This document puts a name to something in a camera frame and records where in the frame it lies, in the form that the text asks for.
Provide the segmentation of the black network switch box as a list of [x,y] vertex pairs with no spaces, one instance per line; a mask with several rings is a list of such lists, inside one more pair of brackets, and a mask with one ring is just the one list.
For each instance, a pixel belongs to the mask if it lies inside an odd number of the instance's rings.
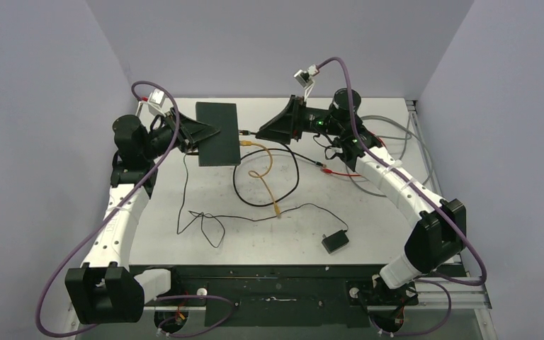
[[216,129],[198,143],[198,163],[202,167],[240,164],[239,127],[235,103],[197,102],[197,121]]

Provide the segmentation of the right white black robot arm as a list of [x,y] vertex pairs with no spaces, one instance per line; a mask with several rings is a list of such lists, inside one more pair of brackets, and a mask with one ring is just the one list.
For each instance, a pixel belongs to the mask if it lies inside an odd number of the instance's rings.
[[334,157],[374,184],[403,214],[412,232],[402,253],[383,266],[372,284],[375,299],[390,303],[403,285],[463,250],[466,212],[459,200],[445,200],[403,168],[363,124],[357,114],[360,104],[359,94],[345,88],[335,92],[327,109],[312,108],[305,98],[291,96],[287,106],[259,128],[256,138],[289,144],[305,132],[326,137],[337,150]]

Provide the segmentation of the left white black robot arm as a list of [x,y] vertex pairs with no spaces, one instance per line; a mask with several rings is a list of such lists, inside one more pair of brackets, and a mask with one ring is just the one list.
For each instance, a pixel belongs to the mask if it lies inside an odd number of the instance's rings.
[[123,115],[112,126],[114,155],[110,191],[113,201],[80,267],[71,268],[65,286],[84,325],[137,322],[156,298],[176,304],[183,286],[166,269],[130,272],[130,250],[140,216],[150,201],[159,165],[173,149],[187,153],[221,129],[172,109],[145,127],[137,115]]

